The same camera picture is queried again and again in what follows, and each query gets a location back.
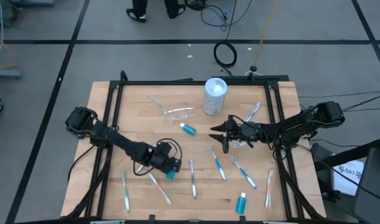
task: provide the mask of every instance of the wooden table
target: wooden table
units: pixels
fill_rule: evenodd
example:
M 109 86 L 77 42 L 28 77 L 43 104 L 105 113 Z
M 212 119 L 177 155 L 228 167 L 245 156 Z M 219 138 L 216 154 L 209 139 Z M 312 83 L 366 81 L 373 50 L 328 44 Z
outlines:
M 102 119 L 108 93 L 109 82 L 94 82 L 88 107 L 95 110 Z M 280 95 L 285 117 L 293 116 L 300 111 L 297 92 L 293 82 L 280 82 Z M 198 108 L 198 115 L 184 120 L 186 124 L 197 129 L 196 136 L 186 134 L 180 127 L 180 122 L 167 122 L 161 117 L 158 105 L 150 101 L 149 95 L 154 95 L 162 104 L 192 102 Z M 219 115 L 209 116 L 202 110 L 203 86 L 124 86 L 118 118 L 119 132 L 132 141 L 144 141 L 149 144 L 162 138 L 173 138 L 183 148 L 183 163 L 174 180 L 167 179 L 158 170 L 152 171 L 157 181 L 165 189 L 172 204 L 168 205 L 148 175 L 137 177 L 132 171 L 132 161 L 124 150 L 114 147 L 113 159 L 108 180 L 103 219 L 146 220 L 150 214 L 158 220 L 238 220 L 235 213 L 237 198 L 241 192 L 247 194 L 245 216 L 247 220 L 285 220 L 282 190 L 280 188 L 277 164 L 272 157 L 272 151 L 266 144 L 255 143 L 254 148 L 248 146 L 235 149 L 230 143 L 229 154 L 236 157 L 240 165 L 247 171 L 258 186 L 253 189 L 244 179 L 240 170 L 231 162 L 229 154 L 223 154 L 222 146 L 208 134 L 209 128 L 222 124 L 228 114 L 236 114 L 245 118 L 254 108 L 257 101 L 260 108 L 252 121 L 269 123 L 267 102 L 263 86 L 228 86 L 224 108 Z M 109 121 L 113 116 L 113 105 Z M 75 157 L 81 155 L 90 147 L 89 140 L 80 140 Z M 308 147 L 307 140 L 299 144 Z M 227 177 L 224 182 L 219 175 L 216 164 L 209 151 L 214 146 L 216 156 L 221 162 Z M 298 184 L 308 201 L 315 209 L 325 216 L 315 169 L 310 152 L 302 148 L 292 149 L 293 160 L 298 176 Z M 194 161 L 194 172 L 197 187 L 197 199 L 193 199 L 191 190 L 191 175 L 189 159 Z M 89 188 L 92 175 L 95 150 L 83 158 L 73 169 L 67 194 L 65 196 L 62 215 L 66 215 L 82 199 Z M 265 195 L 269 169 L 274 169 L 272 189 L 272 209 L 266 210 Z M 130 198 L 131 212 L 126 214 L 123 201 L 121 173 L 127 176 L 127 187 Z M 295 217 L 295 202 L 289 189 L 292 213 Z M 95 206 L 98 201 L 95 194 Z

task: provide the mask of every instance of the coiled black cable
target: coiled black cable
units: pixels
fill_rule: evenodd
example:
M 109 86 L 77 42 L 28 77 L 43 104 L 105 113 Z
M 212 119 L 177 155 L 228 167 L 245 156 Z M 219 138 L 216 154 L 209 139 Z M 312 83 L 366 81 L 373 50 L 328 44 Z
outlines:
M 227 69 L 227 68 L 232 68 L 235 63 L 237 62 L 237 51 L 235 50 L 235 48 L 233 47 L 233 45 L 231 45 L 230 43 L 227 42 L 227 39 L 229 38 L 229 35 L 230 35 L 230 30 L 232 29 L 232 23 L 233 23 L 233 17 L 234 17 L 234 12 L 235 12 L 235 7 L 237 5 L 237 0 L 235 0 L 234 2 L 234 7 L 233 7 L 233 13 L 232 13 L 232 18 L 230 20 L 230 26 L 229 26 L 229 31 L 227 32 L 227 36 L 226 36 L 226 39 L 224 39 L 223 41 L 221 42 L 218 42 L 215 47 L 214 47 L 214 58 L 216 60 L 216 63 L 221 66 L 226 72 L 228 75 L 230 76 L 233 76 L 233 74 Z M 217 48 L 220 46 L 220 45 L 226 45 L 228 46 L 231 51 L 233 52 L 233 61 L 231 63 L 223 63 L 221 62 L 218 58 L 217 58 L 217 55 L 216 55 L 216 50 Z

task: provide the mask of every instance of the metal stand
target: metal stand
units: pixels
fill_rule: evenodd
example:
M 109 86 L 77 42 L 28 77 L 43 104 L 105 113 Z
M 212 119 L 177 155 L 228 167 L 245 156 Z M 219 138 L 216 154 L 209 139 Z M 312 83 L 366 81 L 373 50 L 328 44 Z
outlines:
M 16 78 L 22 79 L 22 73 L 14 70 L 0 70 L 0 78 Z

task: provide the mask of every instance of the black shoe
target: black shoe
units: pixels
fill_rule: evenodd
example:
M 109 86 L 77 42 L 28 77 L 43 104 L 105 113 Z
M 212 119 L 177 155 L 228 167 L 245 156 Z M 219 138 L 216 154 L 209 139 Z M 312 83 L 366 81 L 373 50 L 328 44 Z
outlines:
M 136 20 L 138 22 L 145 23 L 146 22 L 146 15 L 143 16 L 136 16 L 135 13 L 133 12 L 133 9 L 127 9 L 126 14 L 133 20 Z
M 170 19 L 174 19 L 174 18 L 176 18 L 178 15 L 182 14 L 185 10 L 186 10 L 186 5 L 181 4 L 181 5 L 179 5 L 179 9 L 178 9 L 177 12 L 172 13 L 172 14 L 168 13 L 168 16 L 169 16 Z

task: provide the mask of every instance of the toothbrush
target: toothbrush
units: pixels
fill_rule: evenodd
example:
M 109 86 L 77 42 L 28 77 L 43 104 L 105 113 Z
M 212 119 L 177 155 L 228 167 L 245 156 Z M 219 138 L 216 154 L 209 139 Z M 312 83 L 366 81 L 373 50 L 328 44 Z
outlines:
M 223 180 L 226 181 L 225 173 L 223 172 L 223 169 L 222 169 L 222 167 L 221 167 L 221 164 L 220 164 L 219 161 L 216 159 L 215 152 L 214 152 L 214 148 L 213 148 L 212 146 L 210 147 L 210 150 L 211 150 L 212 155 L 214 156 L 214 159 L 215 159 L 215 162 L 216 162 L 217 168 L 219 169 L 219 172 L 221 173 L 221 176 L 222 176 Z
M 164 111 L 164 113 L 167 113 L 164 106 L 153 95 L 150 95 L 150 99 L 152 100 L 152 102 L 158 104 L 161 107 L 161 109 Z
M 242 146 L 245 146 L 245 145 L 247 145 L 246 142 L 239 142 L 239 143 L 235 143 L 235 144 L 234 144 L 234 147 L 235 147 L 235 148 L 238 148 L 238 147 L 242 147 Z
M 237 162 L 237 160 L 232 156 L 232 161 L 239 167 L 241 173 L 244 174 L 245 178 L 248 180 L 248 183 L 250 183 L 250 185 L 255 188 L 255 189 L 258 189 L 258 187 L 254 184 L 254 181 L 252 181 L 252 179 L 248 176 L 248 174 L 245 172 L 245 170 L 239 165 L 239 163 Z
M 121 173 L 121 177 L 122 177 L 122 186 L 123 186 L 123 197 L 125 199 L 125 208 L 126 208 L 126 212 L 130 213 L 128 190 L 126 189 L 126 183 L 125 183 L 125 174 Z
M 192 159 L 190 159 L 189 163 L 190 163 L 190 168 L 191 168 L 192 196 L 194 197 L 194 199 L 196 199 L 196 195 L 197 195 L 196 181 L 194 180 L 194 167 L 192 166 Z
M 165 194 L 163 188 L 160 186 L 160 184 L 157 182 L 157 180 L 154 178 L 154 176 L 152 174 L 148 174 L 148 175 L 150 176 L 151 180 L 154 182 L 155 186 L 157 186 L 157 189 L 163 194 L 166 203 L 168 203 L 168 205 L 170 205 L 171 201 L 168 198 L 168 196 Z
M 257 112 L 257 110 L 259 109 L 259 102 L 255 105 L 255 109 L 251 112 L 250 115 L 248 115 L 248 117 L 245 119 L 245 121 L 250 121 L 252 119 L 252 117 L 254 117 L 255 113 Z
M 267 179 L 267 190 L 266 190 L 266 201 L 265 201 L 265 209 L 271 209 L 272 207 L 272 182 L 273 182 L 273 169 L 269 170 L 269 176 Z

